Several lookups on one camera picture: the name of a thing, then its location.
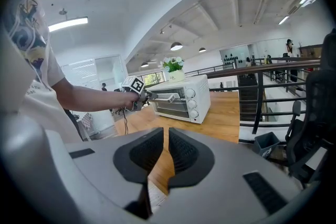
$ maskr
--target white toaster oven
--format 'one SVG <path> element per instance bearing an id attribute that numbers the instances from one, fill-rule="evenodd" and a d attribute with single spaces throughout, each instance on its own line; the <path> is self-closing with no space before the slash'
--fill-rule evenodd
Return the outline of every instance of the white toaster oven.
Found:
<path id="1" fill-rule="evenodd" d="M 166 81 L 147 90 L 158 94 L 163 100 L 152 102 L 155 114 L 160 116 L 201 124 L 210 107 L 206 75 L 186 78 L 180 82 Z"/>

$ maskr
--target gray trash can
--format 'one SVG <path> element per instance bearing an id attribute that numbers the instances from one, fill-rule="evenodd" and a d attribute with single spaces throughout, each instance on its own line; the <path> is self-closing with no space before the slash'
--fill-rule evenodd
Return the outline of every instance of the gray trash can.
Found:
<path id="1" fill-rule="evenodd" d="M 262 134 L 255 137 L 253 151 L 263 158 L 268 158 L 279 143 L 273 132 Z"/>

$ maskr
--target oven door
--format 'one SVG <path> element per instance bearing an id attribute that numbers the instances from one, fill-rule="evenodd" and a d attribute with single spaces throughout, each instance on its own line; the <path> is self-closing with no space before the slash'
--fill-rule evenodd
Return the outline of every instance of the oven door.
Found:
<path id="1" fill-rule="evenodd" d="M 154 90 L 152 92 L 158 94 L 160 99 L 169 98 L 169 96 L 171 96 L 172 94 L 174 94 L 175 96 L 175 99 L 172 102 L 152 102 L 156 112 L 165 114 L 167 116 L 178 116 L 181 118 L 189 119 L 188 107 L 184 98 L 183 88 L 179 88 L 176 90 L 169 89 L 166 91 Z"/>

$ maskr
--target dome pendant light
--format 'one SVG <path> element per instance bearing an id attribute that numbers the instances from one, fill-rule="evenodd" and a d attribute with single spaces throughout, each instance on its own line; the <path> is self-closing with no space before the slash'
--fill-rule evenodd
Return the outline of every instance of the dome pendant light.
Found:
<path id="1" fill-rule="evenodd" d="M 174 42 L 172 43 L 171 47 L 170 47 L 170 50 L 179 50 L 179 49 L 182 49 L 182 44 L 179 43 L 179 42 Z"/>

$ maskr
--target wooden table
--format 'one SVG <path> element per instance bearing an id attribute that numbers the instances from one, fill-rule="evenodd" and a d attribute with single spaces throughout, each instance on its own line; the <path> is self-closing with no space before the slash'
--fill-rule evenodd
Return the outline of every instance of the wooden table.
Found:
<path id="1" fill-rule="evenodd" d="M 239 97 L 237 92 L 211 92 L 211 106 L 202 124 L 155 115 L 151 105 L 127 117 L 129 133 L 154 127 L 164 128 L 164 149 L 149 175 L 149 179 L 163 193 L 168 194 L 168 180 L 175 175 L 168 149 L 169 127 L 186 129 L 218 139 L 238 143 Z M 124 135 L 124 119 L 115 123 L 119 135 Z"/>

